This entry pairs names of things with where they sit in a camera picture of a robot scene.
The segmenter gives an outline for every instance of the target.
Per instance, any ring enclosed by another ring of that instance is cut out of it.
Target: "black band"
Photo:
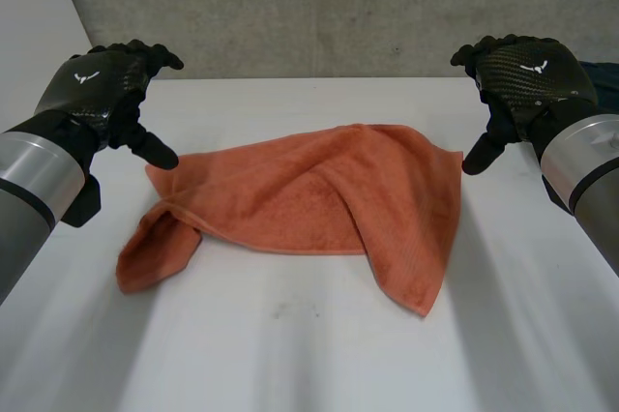
[[[0,178],[0,190],[6,191],[9,194],[12,194],[15,197],[18,197],[23,202],[32,207],[35,211],[39,213],[41,217],[47,222],[47,226],[49,227],[49,232],[54,229],[56,226],[56,219],[54,215],[51,213],[51,209],[47,207],[47,204],[42,202],[37,196],[28,191],[25,188],[22,188],[15,183],[11,183],[4,178]]]
[[[615,168],[619,168],[619,158],[611,159],[610,161],[603,163],[602,165],[594,168],[590,173],[588,173],[582,180],[578,182],[572,194],[570,194],[570,210],[574,213],[576,209],[576,203],[582,196],[582,194],[587,191],[587,189],[596,183],[601,177],[604,177],[606,173]]]

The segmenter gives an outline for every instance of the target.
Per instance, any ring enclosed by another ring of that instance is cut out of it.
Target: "white table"
[[[156,81],[143,123],[179,153],[352,123],[467,150],[469,79]],[[463,177],[429,316],[396,306],[364,256],[258,253],[205,238],[189,267],[124,296],[114,267],[156,201],[127,150],[100,153],[103,210],[59,226],[0,307],[0,410],[619,410],[619,279],[511,146]]]

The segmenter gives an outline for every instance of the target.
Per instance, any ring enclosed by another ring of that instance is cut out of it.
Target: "silver cylinder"
[[[606,173],[584,191],[575,205],[574,215],[619,275],[619,169]]]
[[[619,158],[619,115],[582,119],[555,136],[545,148],[542,173],[574,212],[578,185],[597,168]]]
[[[31,133],[0,133],[0,179],[34,194],[58,222],[85,183],[67,151]]]
[[[0,190],[0,304],[49,236],[49,225],[35,209]]]

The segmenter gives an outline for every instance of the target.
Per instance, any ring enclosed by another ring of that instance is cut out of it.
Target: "white logo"
[[[79,82],[79,84],[81,85],[84,81],[90,80],[91,78],[96,77],[98,74],[99,74],[99,72],[95,72],[94,74],[92,74],[90,76],[79,76],[78,74],[74,74],[74,77]]]
[[[544,63],[541,66],[537,66],[537,67],[520,66],[520,68],[525,69],[526,71],[537,72],[538,74],[541,74],[542,70],[545,69],[545,66],[547,64],[548,64],[548,61],[544,61]]]

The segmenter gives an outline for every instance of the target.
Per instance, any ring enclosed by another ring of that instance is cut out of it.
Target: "black glove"
[[[461,47],[451,63],[464,66],[475,79],[490,110],[486,132],[462,163],[469,175],[486,170],[508,143],[532,139],[535,121],[547,119],[547,129],[540,130],[535,122],[536,138],[538,132],[552,132],[542,136],[547,144],[557,130],[569,125],[567,120],[572,123],[571,118],[596,110],[595,88],[586,72],[565,46],[550,38],[485,37],[475,46]]]
[[[99,150],[127,145],[148,163],[171,169],[178,157],[138,123],[146,88],[163,67],[181,70],[183,62],[161,44],[96,46],[65,62],[47,86],[35,114],[53,110],[71,115],[96,134]]]

